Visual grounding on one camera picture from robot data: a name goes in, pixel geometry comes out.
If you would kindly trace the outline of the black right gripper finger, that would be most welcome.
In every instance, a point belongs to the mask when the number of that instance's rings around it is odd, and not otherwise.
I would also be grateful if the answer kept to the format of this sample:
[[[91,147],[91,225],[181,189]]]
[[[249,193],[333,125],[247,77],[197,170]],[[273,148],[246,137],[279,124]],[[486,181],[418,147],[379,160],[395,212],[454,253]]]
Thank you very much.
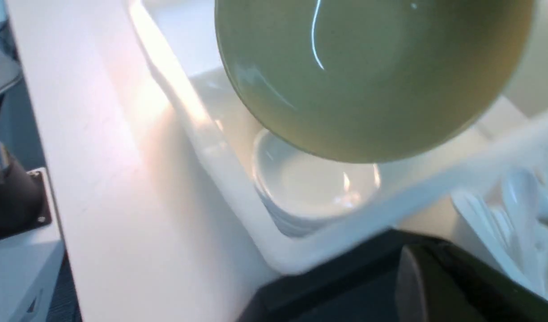
[[[395,306],[401,322],[548,322],[548,300],[452,243],[401,249]]]

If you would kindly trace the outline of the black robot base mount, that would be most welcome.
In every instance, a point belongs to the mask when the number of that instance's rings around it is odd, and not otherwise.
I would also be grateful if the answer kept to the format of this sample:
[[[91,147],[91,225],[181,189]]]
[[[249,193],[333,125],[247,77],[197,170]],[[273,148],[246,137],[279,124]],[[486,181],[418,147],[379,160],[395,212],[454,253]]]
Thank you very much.
[[[26,171],[0,142],[0,240],[53,222],[45,168]]]

